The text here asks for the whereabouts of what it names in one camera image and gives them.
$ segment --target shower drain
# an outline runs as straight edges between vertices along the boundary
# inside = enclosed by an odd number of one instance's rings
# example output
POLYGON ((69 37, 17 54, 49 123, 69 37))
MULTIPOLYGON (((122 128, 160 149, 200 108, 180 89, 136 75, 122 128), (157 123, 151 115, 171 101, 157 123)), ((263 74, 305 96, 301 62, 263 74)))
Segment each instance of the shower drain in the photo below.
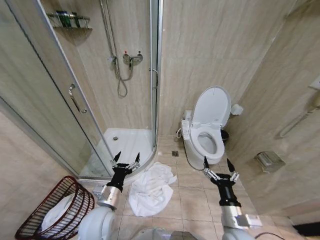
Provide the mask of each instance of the shower drain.
POLYGON ((178 151, 172 151, 172 157, 179 157, 178 151))

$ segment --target wall shelf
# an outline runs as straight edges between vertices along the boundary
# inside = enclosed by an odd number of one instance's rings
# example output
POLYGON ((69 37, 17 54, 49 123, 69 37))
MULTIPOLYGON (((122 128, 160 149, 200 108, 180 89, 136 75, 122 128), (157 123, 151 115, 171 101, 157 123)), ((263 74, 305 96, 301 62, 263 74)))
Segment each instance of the wall shelf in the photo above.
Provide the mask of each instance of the wall shelf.
POLYGON ((91 30, 88 23, 90 18, 87 16, 80 16, 74 12, 56 12, 56 13, 47 13, 46 14, 50 20, 50 23, 53 28, 57 29, 68 29, 68 30, 91 30))

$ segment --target tiled floor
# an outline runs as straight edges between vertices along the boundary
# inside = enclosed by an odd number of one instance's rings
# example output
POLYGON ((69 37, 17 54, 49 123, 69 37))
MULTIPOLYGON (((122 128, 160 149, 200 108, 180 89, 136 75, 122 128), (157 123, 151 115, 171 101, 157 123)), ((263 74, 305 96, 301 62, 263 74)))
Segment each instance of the tiled floor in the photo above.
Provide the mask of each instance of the tiled floor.
MULTIPOLYGON (((166 208, 152 217, 134 216, 128 202, 129 187, 125 187, 116 210, 113 240, 129 240, 143 228, 165 228, 168 230, 189 231, 203 236, 206 240, 221 240, 223 227, 219 192, 201 171, 189 166, 181 140, 171 136, 161 136, 158 140, 156 161, 171 167, 178 180, 171 185, 173 196, 166 208), (178 151, 179 157, 172 157, 178 151)), ((223 159, 212 167, 217 173, 228 173, 227 161, 223 159)), ((242 211, 256 214, 256 209, 241 182, 234 186, 234 192, 242 205, 242 211)), ((260 216, 263 227, 249 229, 256 236, 262 232, 272 232, 286 240, 304 240, 298 235, 286 217, 260 216)), ((261 240, 278 240, 275 236, 264 235, 261 240)))

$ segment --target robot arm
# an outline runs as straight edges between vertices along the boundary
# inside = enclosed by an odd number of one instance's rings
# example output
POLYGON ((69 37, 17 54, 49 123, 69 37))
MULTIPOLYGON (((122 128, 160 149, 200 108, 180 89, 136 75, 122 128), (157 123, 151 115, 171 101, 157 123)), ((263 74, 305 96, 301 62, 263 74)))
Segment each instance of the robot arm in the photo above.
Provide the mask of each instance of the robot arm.
POLYGON ((221 222, 224 229, 222 240, 254 240, 255 238, 243 229, 261 227, 261 221, 258 216, 242 213, 241 204, 233 191, 233 185, 237 182, 239 173, 235 171, 229 159, 227 163, 232 175, 210 170, 207 158, 204 157, 204 174, 218 187, 220 194, 219 205, 222 209, 221 222))
POLYGON ((112 161, 114 175, 104 186, 96 186, 93 194, 97 197, 99 207, 86 215, 79 225, 78 240, 109 240, 115 219, 115 210, 119 195, 123 191, 125 177, 140 167, 140 154, 134 163, 117 163, 121 152, 112 161))

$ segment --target toilet lid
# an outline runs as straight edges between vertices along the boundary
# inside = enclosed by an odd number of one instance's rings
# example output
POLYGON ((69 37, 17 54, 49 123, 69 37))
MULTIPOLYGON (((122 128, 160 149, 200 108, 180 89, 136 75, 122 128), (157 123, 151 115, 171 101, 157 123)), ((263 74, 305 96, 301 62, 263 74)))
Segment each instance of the toilet lid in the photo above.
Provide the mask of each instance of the toilet lid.
POLYGON ((192 122, 221 124, 224 127, 228 121, 230 109, 231 100, 228 92, 220 86, 211 86, 198 98, 192 122))

